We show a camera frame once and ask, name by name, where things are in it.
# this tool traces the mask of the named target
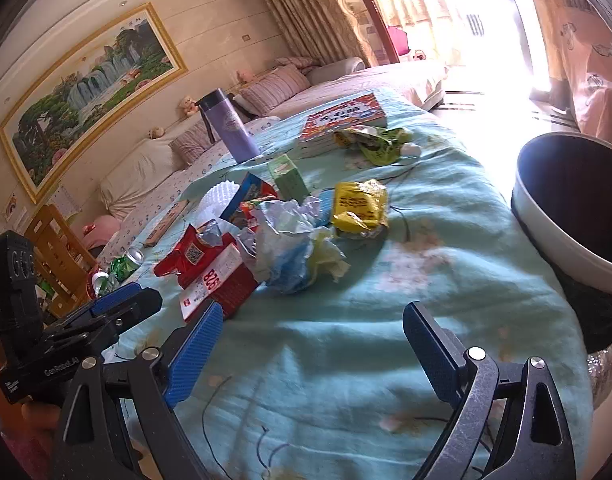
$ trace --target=green box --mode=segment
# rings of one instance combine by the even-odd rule
[[[273,160],[268,163],[268,169],[284,200],[295,199],[301,204],[310,194],[299,174],[297,166],[295,166],[285,153],[273,158]]]

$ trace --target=yellow wrapper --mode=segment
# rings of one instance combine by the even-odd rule
[[[369,233],[388,227],[388,193],[374,178],[366,182],[340,182],[335,186],[333,225],[349,233]]]

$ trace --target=purple thermos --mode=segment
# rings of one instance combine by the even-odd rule
[[[237,163],[246,162],[259,155],[259,148],[221,88],[204,95],[197,104]]]

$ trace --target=trash can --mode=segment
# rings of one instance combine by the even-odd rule
[[[612,144],[555,132],[517,158],[512,207],[553,267],[588,352],[612,342]]]

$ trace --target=gold picture frame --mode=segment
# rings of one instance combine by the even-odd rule
[[[109,127],[187,71],[150,3],[68,50],[0,126],[7,156],[32,202],[40,202]]]

